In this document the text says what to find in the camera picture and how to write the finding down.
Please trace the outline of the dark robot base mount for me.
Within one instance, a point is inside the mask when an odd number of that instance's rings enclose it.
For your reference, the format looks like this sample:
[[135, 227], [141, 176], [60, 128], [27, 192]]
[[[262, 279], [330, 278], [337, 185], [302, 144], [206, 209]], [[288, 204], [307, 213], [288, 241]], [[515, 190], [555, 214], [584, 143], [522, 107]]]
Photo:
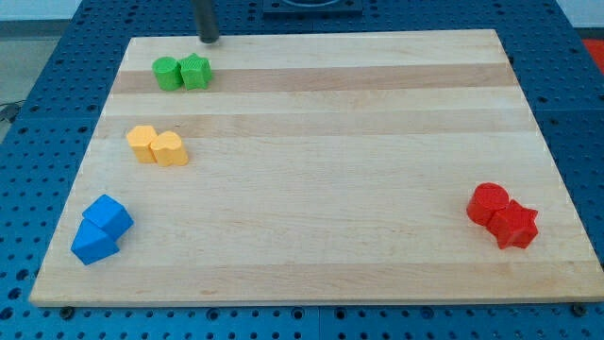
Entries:
[[362, 14], [363, 0], [261, 0], [264, 17]]

